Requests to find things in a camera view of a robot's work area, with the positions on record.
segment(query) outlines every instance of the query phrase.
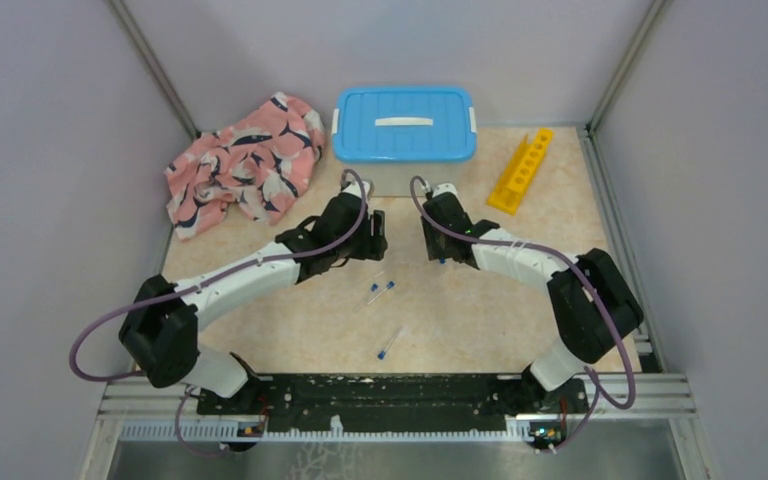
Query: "marble pattern surface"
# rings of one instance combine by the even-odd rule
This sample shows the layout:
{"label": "marble pattern surface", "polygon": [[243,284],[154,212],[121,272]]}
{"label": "marble pattern surface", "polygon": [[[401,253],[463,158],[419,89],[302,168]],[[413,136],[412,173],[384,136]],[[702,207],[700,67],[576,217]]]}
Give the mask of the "marble pattern surface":
{"label": "marble pattern surface", "polygon": [[[543,165],[515,216],[485,204],[523,135],[536,128],[482,128],[478,151],[459,180],[461,202],[473,221],[564,252],[606,248],[605,234],[574,128],[554,129]],[[172,239],[164,275],[176,280],[246,256],[309,215],[321,213],[338,189],[342,164],[328,151],[311,189],[275,227],[255,223],[237,208],[225,221],[188,241]],[[389,249],[381,262],[345,267],[260,297],[225,315],[200,340],[234,351],[260,372],[465,373],[519,372],[557,338],[547,297],[501,275],[426,258],[419,213],[409,198],[375,198],[386,211]],[[370,306],[373,282],[395,288]],[[376,355],[402,328],[386,358]],[[625,341],[635,369],[633,341]],[[621,371],[616,349],[597,365]]]}

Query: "pink fabric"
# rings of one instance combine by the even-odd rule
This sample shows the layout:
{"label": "pink fabric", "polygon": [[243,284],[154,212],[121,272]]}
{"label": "pink fabric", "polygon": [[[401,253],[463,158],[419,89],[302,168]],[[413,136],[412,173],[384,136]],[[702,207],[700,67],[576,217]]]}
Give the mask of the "pink fabric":
{"label": "pink fabric", "polygon": [[319,114],[280,92],[239,123],[203,133],[165,171],[175,233],[187,240],[209,229],[231,202],[274,225],[307,191],[325,141]]}

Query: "white robotic arm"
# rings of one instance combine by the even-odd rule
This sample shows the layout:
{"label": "white robotic arm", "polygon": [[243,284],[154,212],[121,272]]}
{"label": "white robotic arm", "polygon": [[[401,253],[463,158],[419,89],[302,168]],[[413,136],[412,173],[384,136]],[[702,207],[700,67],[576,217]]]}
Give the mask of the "white robotic arm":
{"label": "white robotic arm", "polygon": [[[365,191],[370,190],[365,183]],[[155,387],[185,382],[224,398],[240,394],[252,380],[257,383],[254,372],[236,355],[198,343],[198,332],[255,297],[324,273],[337,261],[381,260],[387,249],[382,211],[367,211],[357,230],[336,242],[361,210],[360,187],[350,183],[331,199],[322,215],[305,219],[254,254],[176,283],[160,275],[149,278],[137,301],[173,292],[183,295],[128,314],[119,331],[120,341]],[[310,254],[317,249],[324,250]],[[247,390],[256,391],[256,385]]]}
{"label": "white robotic arm", "polygon": [[[441,184],[427,194],[423,208],[443,227],[479,241],[501,241],[513,246],[471,243],[440,232],[422,220],[429,260],[453,258],[477,270],[500,273],[513,278],[551,300],[560,337],[528,368],[523,380],[536,398],[556,390],[583,367],[595,363],[614,347],[613,340],[599,316],[592,298],[567,265],[539,250],[521,248],[529,243],[517,238],[498,224],[487,220],[477,223],[460,205],[452,184]],[[574,258],[577,255],[566,255]],[[599,290],[621,336],[637,328],[643,312],[631,294],[610,256],[592,249],[578,256],[577,265]]]}

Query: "white wall panel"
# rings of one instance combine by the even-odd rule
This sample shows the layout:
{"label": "white wall panel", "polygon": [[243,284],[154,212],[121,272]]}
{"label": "white wall panel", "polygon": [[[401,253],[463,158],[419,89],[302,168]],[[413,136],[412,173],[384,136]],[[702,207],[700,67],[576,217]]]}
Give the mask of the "white wall panel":
{"label": "white wall panel", "polygon": [[[69,346],[152,273],[186,144],[104,2],[0,1],[0,479],[77,475],[102,387]],[[124,368],[116,331],[85,368]]]}
{"label": "white wall panel", "polygon": [[768,2],[673,2],[597,139],[724,478],[768,478]]}
{"label": "white wall panel", "polygon": [[278,90],[330,121],[349,86],[455,83],[482,124],[585,122],[649,2],[128,0],[201,129]]}

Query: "purple cable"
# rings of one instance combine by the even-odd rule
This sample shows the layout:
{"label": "purple cable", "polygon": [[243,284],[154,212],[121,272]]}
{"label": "purple cable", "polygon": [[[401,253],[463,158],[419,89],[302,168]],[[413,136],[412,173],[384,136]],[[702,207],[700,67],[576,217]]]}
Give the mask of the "purple cable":
{"label": "purple cable", "polygon": [[581,430],[581,427],[583,427],[584,424],[586,424],[587,421],[590,419],[590,416],[593,414],[593,411],[596,409],[596,401],[599,399],[600,396],[604,397],[605,400],[608,401],[608,403],[610,403],[611,405],[613,405],[614,407],[620,410],[628,410],[629,408],[631,408],[631,406],[634,405],[635,399],[637,398],[637,385],[634,382],[634,371],[631,368],[631,360],[628,357],[628,352],[625,349],[625,345],[623,345],[622,343],[622,337],[620,336],[620,332],[617,330],[617,326],[614,324],[614,321],[611,318],[611,314],[608,313],[608,309],[607,307],[605,307],[605,303],[602,301],[602,298],[596,292],[596,288],[593,287],[593,284],[590,283],[590,280],[587,278],[584,272],[582,272],[581,269],[578,268],[578,266],[576,266],[575,263],[573,263],[573,261],[570,260],[566,255],[559,252],[558,250],[555,250],[554,248],[547,247],[545,245],[539,245],[536,243],[527,243],[527,242],[511,242],[506,240],[486,240],[486,239],[482,240],[480,238],[462,235],[460,233],[456,233],[449,230],[448,228],[437,223],[433,218],[431,218],[430,215],[428,215],[425,209],[422,208],[422,205],[419,203],[419,198],[417,198],[416,196],[416,189],[414,188],[414,185],[416,184],[417,181],[422,182],[423,187],[428,188],[428,184],[426,183],[426,181],[419,175],[416,175],[413,178],[411,178],[410,190],[411,190],[411,198],[413,199],[413,204],[416,206],[416,209],[419,210],[419,213],[422,215],[422,218],[428,221],[428,223],[430,223],[431,226],[433,226],[440,232],[452,238],[456,238],[458,240],[469,242],[469,243],[493,245],[498,247],[511,247],[511,248],[521,247],[521,248],[527,248],[530,250],[536,250],[538,252],[547,253],[564,262],[569,267],[570,271],[572,271],[572,273],[576,276],[576,278],[578,278],[582,286],[584,286],[584,289],[587,290],[587,293],[589,293],[590,296],[593,298],[593,303],[594,305],[596,305],[596,309],[599,311],[599,314],[602,316],[602,319],[605,321],[605,326],[608,327],[608,332],[610,332],[611,338],[614,340],[614,344],[616,345],[617,350],[619,351],[620,359],[622,360],[623,369],[625,370],[626,379],[628,381],[628,398],[626,399],[625,403],[620,403],[619,401],[617,401],[614,397],[608,394],[607,391],[605,391],[605,388],[602,386],[602,383],[599,381],[599,375],[596,373],[596,371],[588,366],[585,366],[584,367],[585,373],[587,373],[587,375],[590,377],[590,380],[593,382],[593,385],[596,387],[596,395],[593,396],[593,403],[590,405],[590,409],[587,411],[587,414],[584,416],[581,423],[578,424],[578,426],[573,431],[573,433],[567,438],[567,441],[569,441],[574,436],[576,436],[579,430]]}
{"label": "purple cable", "polygon": [[[361,222],[363,222],[363,218],[366,215],[366,209],[367,209],[367,198],[366,198],[366,189],[363,186],[363,180],[361,180],[360,175],[358,175],[357,172],[351,169],[345,169],[343,170],[343,175],[340,178],[340,183],[346,181],[346,175],[351,175],[355,178],[355,180],[358,183],[358,186],[360,188],[360,214],[358,215],[357,219],[355,219],[355,223],[352,225],[352,227],[344,233],[340,238],[334,240],[333,242],[329,243],[328,245],[325,245],[324,247],[315,248],[313,250],[309,250],[307,252],[297,252],[297,253],[283,253],[280,255],[269,255],[266,257],[263,257],[261,263],[266,262],[275,262],[278,260],[289,260],[289,259],[298,259],[298,258],[307,258],[307,257],[313,257],[316,255],[319,255],[321,253],[325,253],[331,249],[334,249],[341,245],[343,242],[349,239],[355,231],[360,227]],[[224,270],[222,272],[217,273],[216,275],[205,279],[202,281],[199,285],[193,285],[189,288],[185,288],[184,290],[181,290],[180,292],[174,292],[169,293],[166,295],[161,295],[159,297],[150,298],[147,300],[141,300],[139,302],[133,303],[131,305],[126,305],[124,307],[119,307],[116,310],[113,310],[111,312],[108,312],[98,319],[96,319],[94,322],[87,325],[87,327],[81,331],[81,333],[78,335],[78,338],[75,339],[75,342],[72,344],[72,348],[69,350],[69,368],[72,370],[72,373],[74,373],[78,378],[82,380],[86,380],[88,382],[112,382],[114,380],[121,380],[123,378],[128,377],[135,377],[139,375],[143,375],[144,373],[141,371],[132,371],[132,372],[126,372],[126,373],[119,373],[116,375],[107,375],[107,376],[97,376],[97,375],[90,375],[78,366],[78,350],[80,350],[81,345],[84,343],[84,341],[87,339],[87,337],[90,336],[92,332],[94,332],[98,327],[104,325],[105,323],[109,322],[110,320],[113,320],[114,318],[124,315],[128,312],[132,312],[134,310],[149,307],[151,305],[156,305],[158,303],[167,302],[169,300],[174,300],[176,298],[183,297],[184,295],[189,295],[195,291],[198,291],[204,287],[208,287],[213,283],[218,282],[219,280],[222,280],[223,278],[227,277],[228,275],[233,275],[240,270],[243,270],[245,268],[249,268],[251,266],[257,265],[258,259],[254,258],[247,262],[243,262],[239,265],[236,265],[234,267],[229,268],[228,270]]]}
{"label": "purple cable", "polygon": [[195,388],[195,386],[190,385],[184,389],[184,398],[181,399],[181,403],[178,404],[178,410],[175,411],[175,437],[177,437],[178,441],[181,442],[181,445],[193,455],[197,455],[202,458],[219,458],[226,452],[226,450],[222,449],[215,453],[196,450],[192,447],[192,445],[184,440],[184,435],[181,433],[181,415],[184,413],[184,404],[187,403],[187,400],[193,398],[193,390],[195,390]]}

